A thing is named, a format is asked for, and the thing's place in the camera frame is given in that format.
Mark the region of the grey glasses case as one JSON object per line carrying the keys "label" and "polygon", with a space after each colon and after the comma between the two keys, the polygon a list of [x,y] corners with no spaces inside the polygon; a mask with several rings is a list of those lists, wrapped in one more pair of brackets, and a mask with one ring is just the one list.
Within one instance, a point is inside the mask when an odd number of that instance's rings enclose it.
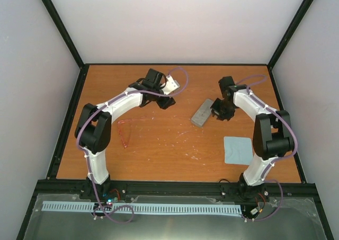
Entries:
{"label": "grey glasses case", "polygon": [[206,121],[211,116],[211,106],[213,100],[206,99],[201,106],[197,109],[194,115],[191,117],[191,123],[195,126],[202,128]]}

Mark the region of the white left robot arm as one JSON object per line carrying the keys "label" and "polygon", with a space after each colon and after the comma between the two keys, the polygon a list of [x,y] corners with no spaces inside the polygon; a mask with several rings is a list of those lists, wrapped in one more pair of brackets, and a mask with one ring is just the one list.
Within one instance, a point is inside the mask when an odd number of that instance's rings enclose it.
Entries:
{"label": "white left robot arm", "polygon": [[151,101],[166,109],[175,103],[170,94],[180,88],[180,84],[167,75],[165,83],[160,78],[154,80],[140,78],[129,85],[116,97],[97,104],[86,104],[81,112],[75,131],[76,146],[84,152],[87,163],[87,177],[94,183],[91,192],[99,199],[110,193],[106,168],[105,151],[111,140],[111,126],[117,118],[136,107],[143,107]]}

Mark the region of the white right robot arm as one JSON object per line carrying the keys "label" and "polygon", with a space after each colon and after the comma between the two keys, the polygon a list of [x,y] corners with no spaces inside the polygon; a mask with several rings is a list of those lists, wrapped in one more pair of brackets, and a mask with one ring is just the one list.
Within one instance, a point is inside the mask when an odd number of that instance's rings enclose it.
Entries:
{"label": "white right robot arm", "polygon": [[298,149],[295,133],[290,126],[290,114],[277,110],[259,99],[250,86],[236,84],[231,76],[218,82],[222,98],[211,106],[211,113],[218,120],[229,121],[237,109],[243,110],[253,121],[253,158],[240,175],[237,194],[242,199],[259,193],[271,168],[278,161],[293,157]]}

